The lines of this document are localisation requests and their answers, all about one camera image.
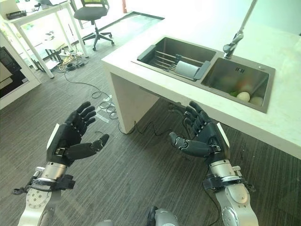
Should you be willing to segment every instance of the black office chair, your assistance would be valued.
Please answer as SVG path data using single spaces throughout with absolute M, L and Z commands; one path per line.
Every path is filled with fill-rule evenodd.
M 105 37 L 105 35 L 109 35 L 110 38 L 112 38 L 111 32 L 105 32 L 105 33 L 99 33 L 98 28 L 96 27 L 95 20 L 100 19 L 103 16 L 106 16 L 109 11 L 109 3 L 107 0 L 81 0 L 83 7 L 76 10 L 74 13 L 74 18 L 78 20 L 86 20 L 91 21 L 92 25 L 95 25 L 95 32 L 92 34 L 89 34 L 82 38 L 82 40 L 85 41 L 88 39 L 94 39 L 94 47 L 93 50 L 96 50 L 96 43 L 99 39 L 106 39 L 111 42 L 111 44 L 114 46 L 113 40 Z M 101 4 L 101 7 L 86 7 L 88 4 Z

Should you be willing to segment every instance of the countertop leg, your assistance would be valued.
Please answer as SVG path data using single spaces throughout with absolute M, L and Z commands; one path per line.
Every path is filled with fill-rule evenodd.
M 106 77 L 116 106 L 120 130 L 128 133 L 134 127 L 134 121 L 138 123 L 159 97 L 109 71 L 106 71 Z
M 29 48 L 32 50 L 33 54 L 36 56 L 36 58 L 38 59 L 38 61 L 40 62 L 41 66 L 43 67 L 44 71 L 46 72 L 46 74 L 52 79 L 54 78 L 54 75 L 52 74 L 52 72 L 47 68 L 44 60 L 40 57 L 40 55 L 38 54 L 38 52 L 36 51 L 36 49 L 34 48 L 34 46 L 32 45 L 32 43 L 29 41 L 29 39 L 27 38 L 25 32 L 22 30 L 22 28 L 20 26 L 16 26 L 16 29 L 19 31 L 20 35 L 24 38 L 25 42 L 27 43 L 27 45 L 29 46 Z

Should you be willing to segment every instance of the double sink basin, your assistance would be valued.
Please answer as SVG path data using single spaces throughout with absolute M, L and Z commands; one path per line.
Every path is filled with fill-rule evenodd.
M 266 113 L 275 69 L 237 56 L 225 59 L 223 54 L 164 37 L 133 62 Z

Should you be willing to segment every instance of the faucet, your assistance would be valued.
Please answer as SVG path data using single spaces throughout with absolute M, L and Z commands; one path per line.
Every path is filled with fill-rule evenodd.
M 252 13 L 254 7 L 255 7 L 256 2 L 257 2 L 257 0 L 252 1 L 251 6 L 250 6 L 248 12 L 246 13 L 245 18 L 244 18 L 244 21 L 241 24 L 241 27 L 240 27 L 239 31 L 235 34 L 232 42 L 230 44 L 224 45 L 224 47 L 222 48 L 223 51 L 225 52 L 225 54 L 224 54 L 225 59 L 231 59 L 231 57 L 233 55 L 233 52 L 234 52 L 238 42 L 243 39 L 243 37 L 244 37 L 243 30 L 245 28 L 245 25 L 246 25 L 251 13 Z

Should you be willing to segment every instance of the white desk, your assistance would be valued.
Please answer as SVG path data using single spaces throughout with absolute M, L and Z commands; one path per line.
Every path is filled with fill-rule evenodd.
M 62 25 L 62 22 L 57 14 L 58 11 L 60 10 L 63 10 L 63 9 L 67 9 L 68 10 L 68 13 L 69 13 L 69 16 L 70 16 L 70 19 L 72 21 L 72 24 L 73 24 L 73 27 L 74 27 L 74 30 L 75 30 L 75 33 L 76 33 L 76 36 L 79 40 L 79 43 L 80 43 L 80 46 L 84 52 L 84 56 L 85 57 L 88 57 L 87 55 L 87 51 L 86 51 L 86 48 L 84 46 L 84 43 L 81 39 L 81 36 L 80 36 L 80 33 L 79 33 L 79 30 L 77 29 L 77 26 L 75 24 L 75 20 L 73 18 L 73 15 L 72 15 L 72 12 L 71 12 L 71 8 L 70 8 L 70 2 L 69 1 L 66 1 L 66 2 L 63 2 L 57 6 L 53 6 L 53 7 L 50 7 L 48 9 L 45 9 L 45 10 L 39 10 L 38 12 L 36 13 L 30 13 L 28 14 L 27 16 L 24 16 L 24 17 L 21 17 L 21 18 L 17 18 L 17 19 L 13 19 L 13 20 L 3 20 L 3 22 L 6 24 L 7 28 L 10 30 L 10 32 L 13 34 L 15 40 L 20 44 L 20 46 L 22 47 L 24 53 L 26 54 L 27 58 L 30 60 L 32 66 L 36 68 L 34 62 L 31 60 L 29 54 L 27 53 L 26 49 L 22 46 L 22 44 L 20 43 L 19 39 L 17 38 L 16 34 L 12 31 L 11 29 L 11 25 L 14 25 L 16 27 L 16 29 L 18 30 L 18 32 L 20 33 L 20 35 L 24 38 L 25 42 L 27 43 L 27 45 L 29 46 L 29 48 L 32 50 L 32 52 L 34 53 L 34 55 L 36 56 L 36 58 L 38 59 L 39 63 L 41 64 L 41 66 L 43 67 L 43 69 L 45 70 L 45 72 L 47 73 L 47 75 L 50 77 L 50 78 L 53 78 L 53 74 L 52 72 L 47 68 L 45 62 L 43 61 L 43 59 L 40 57 L 40 55 L 38 54 L 38 52 L 36 51 L 36 49 L 34 48 L 34 46 L 32 45 L 32 43 L 30 42 L 30 40 L 27 38 L 25 32 L 22 30 L 21 26 L 23 24 L 26 24 L 30 21 L 33 21 L 33 20 L 36 20 L 36 19 L 39 19 L 43 16 L 47 16 L 49 14 L 52 14 L 52 13 L 55 13 L 55 16 L 59 22 L 59 25 L 61 27 L 61 30 L 63 32 L 63 35 L 64 35 L 64 38 L 65 38 L 65 41 L 66 43 L 68 44 L 68 47 L 69 47 L 69 50 L 72 50 L 72 46 L 70 44 L 70 41 L 66 35 L 66 32 L 65 30 L 63 29 L 63 25 Z
M 199 14 L 194 19 L 165 19 L 103 59 L 121 129 L 134 126 L 158 96 L 183 106 L 191 100 L 208 115 L 301 159 L 301 37 L 264 25 L 248 23 L 234 55 L 276 69 L 267 113 L 259 112 L 206 90 L 131 62 L 163 36 L 222 51 L 240 22 Z

